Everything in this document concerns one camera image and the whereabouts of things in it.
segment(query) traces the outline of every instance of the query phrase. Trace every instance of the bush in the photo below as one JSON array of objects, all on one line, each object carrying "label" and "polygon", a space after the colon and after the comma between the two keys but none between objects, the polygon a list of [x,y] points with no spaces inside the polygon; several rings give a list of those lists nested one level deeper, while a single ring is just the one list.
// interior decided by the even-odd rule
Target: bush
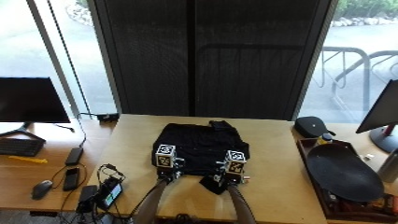
[{"label": "bush", "polygon": [[82,7],[88,7],[86,0],[77,0],[77,4],[81,5]]},{"label": "bush", "polygon": [[378,13],[398,15],[398,0],[339,0],[334,18],[374,17]]}]

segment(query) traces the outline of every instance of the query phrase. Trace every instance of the keyboard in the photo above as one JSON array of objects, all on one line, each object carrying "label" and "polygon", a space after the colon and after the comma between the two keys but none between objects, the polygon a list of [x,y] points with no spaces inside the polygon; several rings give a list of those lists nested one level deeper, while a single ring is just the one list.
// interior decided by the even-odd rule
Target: keyboard
[{"label": "keyboard", "polygon": [[33,157],[44,143],[38,139],[0,138],[0,155]]}]

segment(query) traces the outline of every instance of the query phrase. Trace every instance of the computer mouse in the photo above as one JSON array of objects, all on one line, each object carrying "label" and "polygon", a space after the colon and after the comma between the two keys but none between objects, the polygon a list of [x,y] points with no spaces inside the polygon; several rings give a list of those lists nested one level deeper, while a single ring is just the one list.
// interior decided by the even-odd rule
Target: computer mouse
[{"label": "computer mouse", "polygon": [[50,180],[44,180],[38,184],[34,185],[32,189],[32,199],[33,200],[40,200],[42,199],[52,187],[52,181]]}]

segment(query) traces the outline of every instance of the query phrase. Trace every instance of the smartphone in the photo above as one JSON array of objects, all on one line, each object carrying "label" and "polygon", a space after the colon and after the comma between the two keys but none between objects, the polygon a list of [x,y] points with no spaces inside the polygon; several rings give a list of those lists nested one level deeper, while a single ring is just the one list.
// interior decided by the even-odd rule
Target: smartphone
[{"label": "smartphone", "polygon": [[78,167],[66,169],[65,181],[64,181],[64,191],[73,190],[77,188],[78,175],[80,175]]}]

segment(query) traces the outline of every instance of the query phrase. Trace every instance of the wooden stand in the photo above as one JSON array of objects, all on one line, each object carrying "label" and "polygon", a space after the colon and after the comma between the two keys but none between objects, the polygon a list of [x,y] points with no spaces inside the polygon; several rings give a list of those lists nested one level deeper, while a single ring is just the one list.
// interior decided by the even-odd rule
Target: wooden stand
[{"label": "wooden stand", "polygon": [[[335,144],[341,144],[349,150],[355,153],[355,150],[349,142],[333,140]],[[297,147],[301,154],[302,161],[306,164],[306,158],[309,152],[313,149],[313,145],[315,143],[315,139],[301,139],[297,140]],[[335,196],[335,201],[329,202],[327,200],[327,191],[321,188],[318,183],[311,178],[311,173],[306,166],[310,179],[313,182],[313,188],[323,209],[326,219],[339,219],[349,221],[367,221],[367,222],[381,222],[381,223],[395,223],[398,221],[398,216],[383,214],[379,211],[374,210],[365,203],[357,203],[343,198]]]}]

